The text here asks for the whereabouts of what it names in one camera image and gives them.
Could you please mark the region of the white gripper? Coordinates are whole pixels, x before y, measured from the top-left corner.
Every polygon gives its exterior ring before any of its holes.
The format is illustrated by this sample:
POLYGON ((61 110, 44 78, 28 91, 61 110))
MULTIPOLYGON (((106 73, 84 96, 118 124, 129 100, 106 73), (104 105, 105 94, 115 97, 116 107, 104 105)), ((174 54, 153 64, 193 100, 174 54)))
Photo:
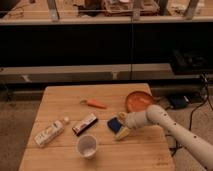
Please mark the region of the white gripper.
POLYGON ((125 125, 129 129, 138 129, 145 126, 147 123, 148 120, 144 111, 128 113, 125 119, 125 125))

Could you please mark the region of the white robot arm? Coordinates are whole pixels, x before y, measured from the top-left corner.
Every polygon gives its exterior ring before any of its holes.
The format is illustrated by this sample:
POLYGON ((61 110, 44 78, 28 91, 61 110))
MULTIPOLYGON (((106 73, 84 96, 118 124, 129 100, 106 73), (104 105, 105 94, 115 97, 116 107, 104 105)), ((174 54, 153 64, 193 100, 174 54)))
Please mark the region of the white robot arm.
POLYGON ((159 105, 127 114, 125 125, 138 129, 147 125, 159 125, 172 136, 207 170, 213 171, 213 145, 175 122, 159 105))

